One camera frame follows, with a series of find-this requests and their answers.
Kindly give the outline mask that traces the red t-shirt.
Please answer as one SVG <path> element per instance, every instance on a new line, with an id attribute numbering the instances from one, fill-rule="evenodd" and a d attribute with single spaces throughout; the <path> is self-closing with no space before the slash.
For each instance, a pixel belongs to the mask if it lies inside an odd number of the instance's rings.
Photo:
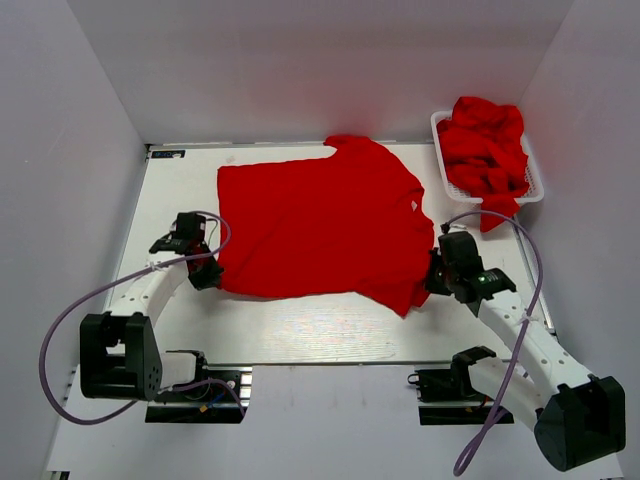
<path id="1" fill-rule="evenodd" d="M 324 144 L 324 158 L 219 168 L 221 287 L 264 299 L 354 292 L 404 317 L 429 296 L 425 189 L 367 137 Z"/>

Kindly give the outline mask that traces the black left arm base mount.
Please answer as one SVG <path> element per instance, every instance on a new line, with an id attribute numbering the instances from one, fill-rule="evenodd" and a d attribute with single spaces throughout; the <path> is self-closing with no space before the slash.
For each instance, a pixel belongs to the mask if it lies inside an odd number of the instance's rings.
<path id="1" fill-rule="evenodd" d="M 217 379 L 188 391 L 165 391 L 146 408 L 147 424 L 240 424 L 248 411 L 252 368 L 205 366 L 197 380 Z"/>

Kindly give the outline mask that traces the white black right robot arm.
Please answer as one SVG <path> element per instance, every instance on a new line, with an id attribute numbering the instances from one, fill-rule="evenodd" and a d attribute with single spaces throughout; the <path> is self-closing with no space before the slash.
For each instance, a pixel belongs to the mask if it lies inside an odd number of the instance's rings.
<path id="1" fill-rule="evenodd" d="M 622 451 L 627 433 L 622 385 L 593 374 L 533 319 L 515 283 L 502 270 L 484 267 L 470 233 L 442 234 L 430 255 L 427 291 L 454 297 L 512 354 L 508 363 L 484 346 L 455 354 L 453 390 L 466 399 L 480 394 L 496 402 L 491 417 L 507 411 L 523 423 L 558 471 Z"/>

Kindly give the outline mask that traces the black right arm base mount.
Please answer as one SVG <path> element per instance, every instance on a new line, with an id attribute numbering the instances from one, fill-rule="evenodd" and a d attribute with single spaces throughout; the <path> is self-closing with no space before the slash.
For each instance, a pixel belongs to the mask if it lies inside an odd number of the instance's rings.
<path id="1" fill-rule="evenodd" d="M 462 393 L 449 368 L 417 369 L 407 383 L 417 393 L 421 426 L 481 426 L 493 406 L 484 394 Z"/>

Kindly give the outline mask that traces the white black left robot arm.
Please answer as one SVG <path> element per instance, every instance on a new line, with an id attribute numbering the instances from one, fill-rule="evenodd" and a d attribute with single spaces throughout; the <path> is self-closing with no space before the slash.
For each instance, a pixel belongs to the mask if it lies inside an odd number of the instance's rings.
<path id="1" fill-rule="evenodd" d="M 162 353 L 154 327 L 184 282 L 197 291 L 220 286 L 224 269 L 206 242 L 211 220 L 222 222 L 204 212 L 178 214 L 169 232 L 150 247 L 148 271 L 138 275 L 106 312 L 82 320 L 80 388 L 84 396 L 152 401 L 175 386 L 191 399 L 209 392 L 212 377 L 201 368 L 203 354 L 194 350 Z"/>

